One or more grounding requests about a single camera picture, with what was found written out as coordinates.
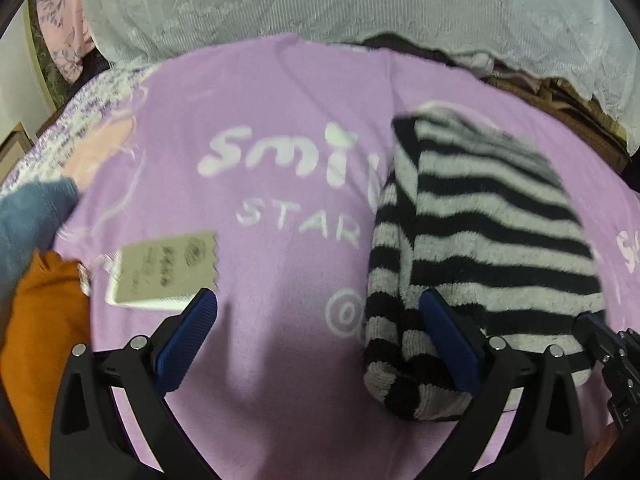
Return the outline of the person right hand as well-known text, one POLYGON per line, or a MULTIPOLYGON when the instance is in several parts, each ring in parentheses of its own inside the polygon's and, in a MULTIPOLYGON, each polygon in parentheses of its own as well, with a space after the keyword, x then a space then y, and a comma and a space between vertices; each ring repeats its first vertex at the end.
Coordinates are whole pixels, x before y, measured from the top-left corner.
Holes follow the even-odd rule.
POLYGON ((627 469, 626 453, 618 443, 618 430, 611 422, 605 427, 599 440, 587 451, 586 479, 623 479, 627 469))

